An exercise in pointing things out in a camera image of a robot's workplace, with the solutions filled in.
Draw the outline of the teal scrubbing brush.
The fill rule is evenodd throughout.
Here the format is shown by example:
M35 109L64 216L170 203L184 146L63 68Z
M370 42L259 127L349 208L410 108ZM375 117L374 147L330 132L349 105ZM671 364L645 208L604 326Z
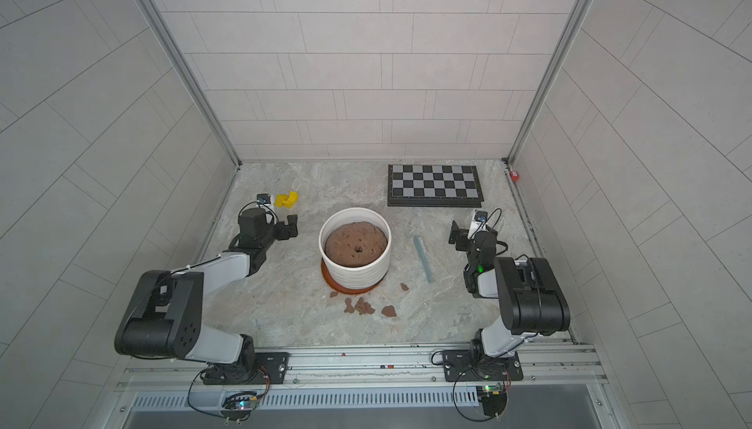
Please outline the teal scrubbing brush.
M428 262L427 250L425 248L425 244L423 242L422 237L420 235L415 235L413 237L413 244L416 249L416 253L418 255L421 267L424 270L424 274L426 276L427 282L433 283L434 282L433 273L432 273L430 264Z

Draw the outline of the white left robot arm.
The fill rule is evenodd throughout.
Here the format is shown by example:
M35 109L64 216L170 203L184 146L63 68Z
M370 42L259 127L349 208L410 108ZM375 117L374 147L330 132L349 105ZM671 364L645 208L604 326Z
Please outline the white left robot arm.
M246 334L203 323L205 298L256 274L270 246L298 235L298 217L281 221L256 201L237 216L239 233L219 256L176 270L149 270L140 276L117 328L118 354L140 360L203 362L205 385L281 384L289 355L256 352Z

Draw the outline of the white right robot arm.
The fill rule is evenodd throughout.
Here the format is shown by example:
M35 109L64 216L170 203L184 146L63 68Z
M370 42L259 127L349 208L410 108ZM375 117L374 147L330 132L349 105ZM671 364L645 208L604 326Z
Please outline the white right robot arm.
M484 225L472 231L453 223L448 243L467 256L467 291L477 299L497 300L499 317L476 332L467 351L444 351L446 381L521 381L519 348L570 326L569 305L550 262L508 256L508 245Z

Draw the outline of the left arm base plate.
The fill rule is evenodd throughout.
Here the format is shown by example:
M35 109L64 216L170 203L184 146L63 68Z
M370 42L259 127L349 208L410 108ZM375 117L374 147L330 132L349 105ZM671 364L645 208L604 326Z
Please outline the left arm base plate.
M200 379L205 385L282 384L289 358L284 352L242 352L232 364L210 364Z

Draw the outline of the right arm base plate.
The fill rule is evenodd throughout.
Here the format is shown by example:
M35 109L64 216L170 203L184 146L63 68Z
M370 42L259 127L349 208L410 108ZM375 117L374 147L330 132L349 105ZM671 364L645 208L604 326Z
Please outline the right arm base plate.
M524 374L517 355L505 358L474 357L467 349L440 350L430 358L433 366L442 368L444 379L454 382L517 382Z

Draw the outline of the white ceramic pot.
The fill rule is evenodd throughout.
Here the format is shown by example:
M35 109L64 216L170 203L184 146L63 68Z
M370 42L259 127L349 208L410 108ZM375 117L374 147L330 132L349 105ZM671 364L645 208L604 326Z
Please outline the white ceramic pot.
M324 280L344 294L373 289L389 270L393 244L392 231L380 214L365 208L335 213L318 236Z

